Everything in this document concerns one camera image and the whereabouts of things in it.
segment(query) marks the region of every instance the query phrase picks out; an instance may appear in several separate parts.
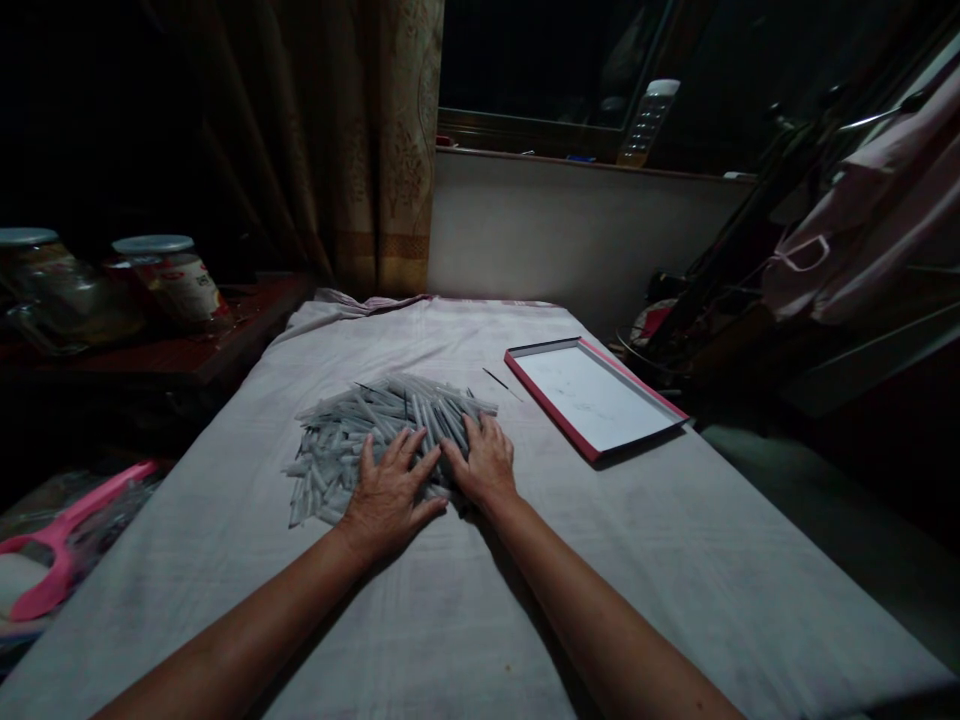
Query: white bottle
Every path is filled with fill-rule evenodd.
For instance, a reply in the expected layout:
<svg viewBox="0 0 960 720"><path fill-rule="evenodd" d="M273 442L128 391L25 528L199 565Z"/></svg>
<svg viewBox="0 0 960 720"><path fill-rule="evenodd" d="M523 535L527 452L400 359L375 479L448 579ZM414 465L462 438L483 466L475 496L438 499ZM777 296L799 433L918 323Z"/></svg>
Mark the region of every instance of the white bottle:
<svg viewBox="0 0 960 720"><path fill-rule="evenodd" d="M679 89L679 80L654 80L647 85L647 92L640 98L637 114L630 126L630 135L620 148L617 165L643 167L646 164L653 141Z"/></svg>

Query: tray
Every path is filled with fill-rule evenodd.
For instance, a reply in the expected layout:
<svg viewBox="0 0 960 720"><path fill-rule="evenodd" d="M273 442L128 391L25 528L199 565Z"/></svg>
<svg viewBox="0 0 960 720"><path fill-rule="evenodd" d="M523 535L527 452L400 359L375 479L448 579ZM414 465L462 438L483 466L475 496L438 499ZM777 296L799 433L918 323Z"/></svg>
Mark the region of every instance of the tray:
<svg viewBox="0 0 960 720"><path fill-rule="evenodd" d="M503 359L590 462L689 419L581 337L510 348Z"/></svg>

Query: jar lid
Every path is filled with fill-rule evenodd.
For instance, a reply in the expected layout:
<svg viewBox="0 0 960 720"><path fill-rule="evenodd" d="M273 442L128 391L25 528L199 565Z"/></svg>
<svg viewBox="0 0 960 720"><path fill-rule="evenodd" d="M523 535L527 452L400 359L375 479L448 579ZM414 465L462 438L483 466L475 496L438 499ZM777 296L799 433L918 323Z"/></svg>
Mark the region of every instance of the jar lid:
<svg viewBox="0 0 960 720"><path fill-rule="evenodd" d="M139 235L117 240L113 249L124 255L147 255L157 252L179 252L193 247L193 238L186 235Z"/></svg>
<svg viewBox="0 0 960 720"><path fill-rule="evenodd" d="M20 247L56 242L60 239L53 230L44 228L0 228L0 247Z"/></svg>

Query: floor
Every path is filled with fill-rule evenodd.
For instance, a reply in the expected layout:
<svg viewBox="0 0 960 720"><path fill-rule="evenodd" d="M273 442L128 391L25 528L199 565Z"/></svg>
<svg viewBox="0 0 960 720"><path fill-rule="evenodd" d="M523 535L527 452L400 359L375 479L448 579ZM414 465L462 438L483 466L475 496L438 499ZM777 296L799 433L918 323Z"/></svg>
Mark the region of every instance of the floor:
<svg viewBox="0 0 960 720"><path fill-rule="evenodd" d="M703 437L960 675L960 559L810 448L751 425L714 424Z"/></svg>

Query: jar label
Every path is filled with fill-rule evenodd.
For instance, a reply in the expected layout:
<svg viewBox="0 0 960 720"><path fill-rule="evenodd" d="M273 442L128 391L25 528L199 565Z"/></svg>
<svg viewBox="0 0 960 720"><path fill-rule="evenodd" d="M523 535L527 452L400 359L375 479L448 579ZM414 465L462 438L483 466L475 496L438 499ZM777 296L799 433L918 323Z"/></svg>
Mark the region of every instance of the jar label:
<svg viewBox="0 0 960 720"><path fill-rule="evenodd" d="M157 268L156 278L177 313L188 322L205 322L229 310L202 260Z"/></svg>

